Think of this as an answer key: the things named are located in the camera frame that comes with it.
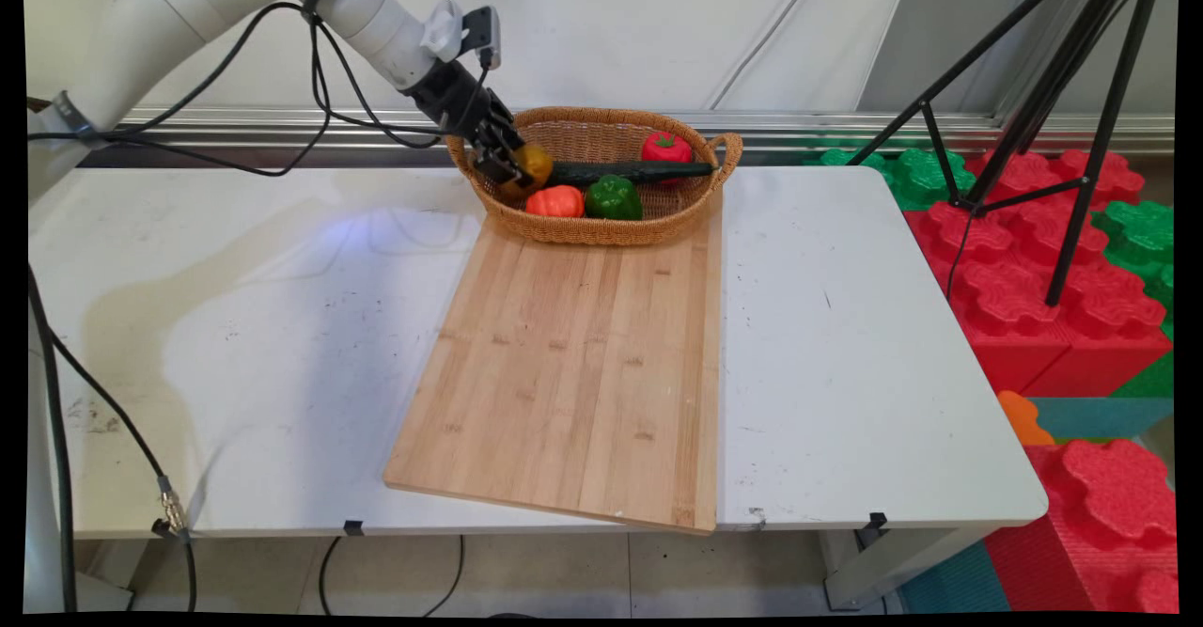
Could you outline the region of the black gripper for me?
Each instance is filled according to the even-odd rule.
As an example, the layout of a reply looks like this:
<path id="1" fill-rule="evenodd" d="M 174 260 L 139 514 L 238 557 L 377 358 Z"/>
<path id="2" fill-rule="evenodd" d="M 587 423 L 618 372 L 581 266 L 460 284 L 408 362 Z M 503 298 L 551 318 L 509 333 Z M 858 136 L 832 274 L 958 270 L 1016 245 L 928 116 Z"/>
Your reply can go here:
<path id="1" fill-rule="evenodd" d="M 472 144 L 473 168 L 485 179 L 498 187 L 528 185 L 518 159 L 525 140 L 514 116 L 462 63 L 437 63 L 404 95 L 440 131 Z"/>

